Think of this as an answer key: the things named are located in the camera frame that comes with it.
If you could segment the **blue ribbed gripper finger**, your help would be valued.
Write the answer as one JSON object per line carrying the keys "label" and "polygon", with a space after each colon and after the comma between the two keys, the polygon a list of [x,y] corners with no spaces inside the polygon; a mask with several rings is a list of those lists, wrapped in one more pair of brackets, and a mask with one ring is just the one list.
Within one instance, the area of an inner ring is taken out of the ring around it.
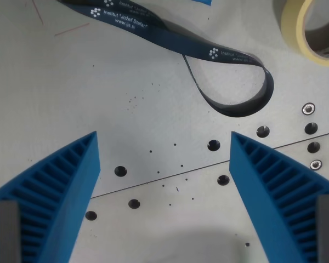
{"label": "blue ribbed gripper finger", "polygon": [[0,201],[19,206],[23,262],[69,261],[99,173],[93,131],[0,187]]}
{"label": "blue ribbed gripper finger", "polygon": [[329,262],[329,180],[236,132],[229,171],[270,262]]}

